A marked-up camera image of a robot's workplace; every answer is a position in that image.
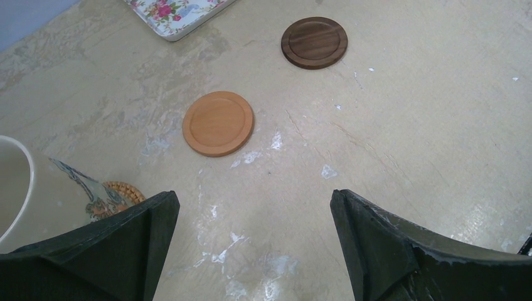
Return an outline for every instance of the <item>mug rim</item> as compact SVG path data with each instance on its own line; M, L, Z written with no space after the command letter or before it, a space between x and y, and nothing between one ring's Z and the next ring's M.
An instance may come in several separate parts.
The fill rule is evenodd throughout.
M28 165L29 165L29 184L28 184L28 192L26 193L26 198L24 199L24 203L20 207L20 210L18 211L18 214L13 220L13 222L11 223L11 225L9 225L9 227L4 232L4 234L0 236L0 243L2 243L2 240L4 240L5 237L7 237L7 235L13 230L17 221L21 219L22 214L24 213L26 207L28 206L29 199L33 192L33 186L34 186L34 181L35 181L35 163L33 161L33 156L31 155L31 152L29 151L29 149L25 147L24 144L22 144L20 141L14 138L8 137L8 136L4 136L4 135L0 135L0 140L10 142L14 144L16 147L18 147L20 150L22 150L24 152L24 155L26 156L26 159L28 160Z

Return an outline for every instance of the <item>wooden coaster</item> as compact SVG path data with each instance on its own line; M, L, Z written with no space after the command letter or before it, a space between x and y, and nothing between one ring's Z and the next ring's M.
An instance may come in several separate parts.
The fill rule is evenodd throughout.
M146 200L144 195L133 185L115 181L104 182L104 185L116 190L123 198L130 199L135 205Z
M290 25L281 39L284 56L303 69L321 69L339 61L348 47L348 36L337 22L311 17Z
M241 96L213 92L190 106L183 120L183 135L193 150L208 157L237 151L253 131L253 110Z

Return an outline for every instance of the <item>light blue wall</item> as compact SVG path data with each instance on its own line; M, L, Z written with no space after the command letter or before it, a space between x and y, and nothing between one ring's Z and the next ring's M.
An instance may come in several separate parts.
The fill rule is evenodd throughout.
M0 51L35 32L78 1L0 0Z

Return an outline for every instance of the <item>printed design on mug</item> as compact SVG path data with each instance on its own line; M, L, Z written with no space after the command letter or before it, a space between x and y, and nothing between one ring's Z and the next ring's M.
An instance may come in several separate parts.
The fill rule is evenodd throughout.
M108 218L113 214L119 213L129 208L127 202L118 194L117 191L101 185L95 179L84 175L82 172L62 163L59 160L49 158L61 171L68 174L71 180L74 180L83 188L88 196L89 203L85 207L85 212L90 215L91 222ZM104 195L98 195L98 192L105 191Z

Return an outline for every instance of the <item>woven coaster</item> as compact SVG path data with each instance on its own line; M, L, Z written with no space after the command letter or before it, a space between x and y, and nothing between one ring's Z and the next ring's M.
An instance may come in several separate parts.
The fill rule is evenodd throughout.
M146 200L142 192L133 185L116 181L104 182L104 185L116 190L122 197L130 199L135 205Z

